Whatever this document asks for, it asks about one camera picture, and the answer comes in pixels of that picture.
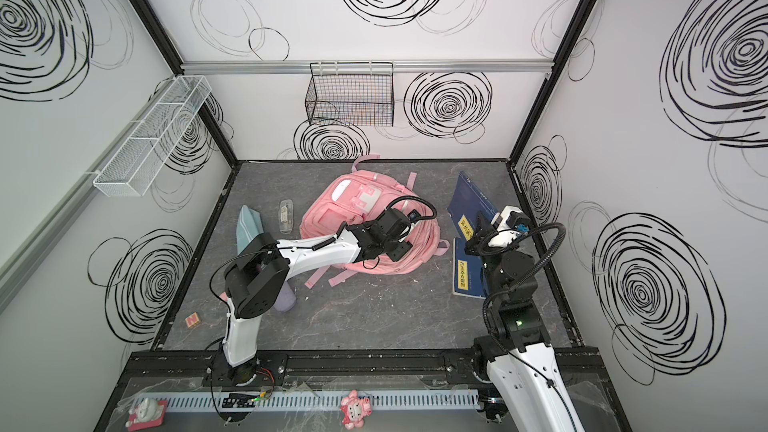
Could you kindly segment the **blue book yellow label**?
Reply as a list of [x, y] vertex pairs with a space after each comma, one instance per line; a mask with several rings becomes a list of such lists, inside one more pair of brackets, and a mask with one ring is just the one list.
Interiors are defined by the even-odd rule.
[[466, 241], [454, 238], [452, 243], [452, 293], [456, 296], [484, 299], [483, 262], [465, 252]]
[[488, 220], [498, 214], [498, 209], [464, 171], [458, 175], [447, 211], [459, 236], [466, 241], [471, 240], [477, 230], [479, 214]]

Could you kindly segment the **pink student backpack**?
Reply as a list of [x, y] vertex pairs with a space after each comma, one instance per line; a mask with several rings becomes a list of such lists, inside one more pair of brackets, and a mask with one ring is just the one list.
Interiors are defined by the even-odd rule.
[[442, 256], [450, 249], [450, 243], [441, 238], [436, 213], [429, 206], [413, 199], [416, 173], [411, 173], [408, 181], [401, 184], [386, 174], [358, 167], [361, 162], [379, 157], [378, 154], [369, 154], [357, 158], [349, 174], [337, 178], [326, 188], [304, 214], [300, 224], [301, 237], [308, 239], [325, 236], [337, 231], [343, 224], [349, 228], [372, 224], [382, 216], [386, 208], [399, 211], [408, 219], [422, 216], [428, 218], [405, 227], [395, 235], [396, 240], [411, 244], [402, 258], [395, 260], [382, 252], [371, 265], [337, 264], [335, 267], [341, 272], [329, 280], [332, 286], [359, 273], [408, 274], [432, 257]]

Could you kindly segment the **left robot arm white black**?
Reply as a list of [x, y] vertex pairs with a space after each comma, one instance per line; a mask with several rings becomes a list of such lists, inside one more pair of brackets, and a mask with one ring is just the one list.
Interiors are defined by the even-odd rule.
[[290, 278], [326, 266], [397, 261], [412, 244], [408, 234], [425, 217], [387, 208], [360, 224], [342, 223], [332, 234], [301, 240], [256, 236], [224, 268], [227, 328], [222, 352], [228, 366], [255, 358], [261, 316], [272, 309]]

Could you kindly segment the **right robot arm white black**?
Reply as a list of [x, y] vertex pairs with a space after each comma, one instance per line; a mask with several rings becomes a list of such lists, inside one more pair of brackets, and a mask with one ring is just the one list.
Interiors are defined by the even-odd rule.
[[534, 227], [515, 207], [479, 230], [465, 251], [482, 261], [486, 293], [481, 315], [487, 334], [474, 342], [476, 375], [500, 394], [519, 431], [582, 431], [566, 391], [547, 327], [533, 294], [536, 274], [566, 236], [559, 222]]

